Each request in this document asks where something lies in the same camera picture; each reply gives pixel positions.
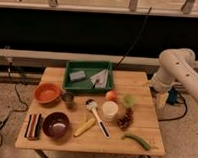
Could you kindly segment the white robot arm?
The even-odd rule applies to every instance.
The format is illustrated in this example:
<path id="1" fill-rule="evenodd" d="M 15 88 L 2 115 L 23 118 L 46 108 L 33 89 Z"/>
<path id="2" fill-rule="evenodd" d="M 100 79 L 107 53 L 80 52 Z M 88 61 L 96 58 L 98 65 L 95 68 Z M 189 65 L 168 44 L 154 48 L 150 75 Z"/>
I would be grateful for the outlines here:
<path id="1" fill-rule="evenodd" d="M 151 80 L 152 87 L 165 93 L 178 80 L 198 103 L 198 73 L 192 67 L 195 58 L 195 52 L 189 48 L 164 50 L 159 56 L 160 67 Z"/>

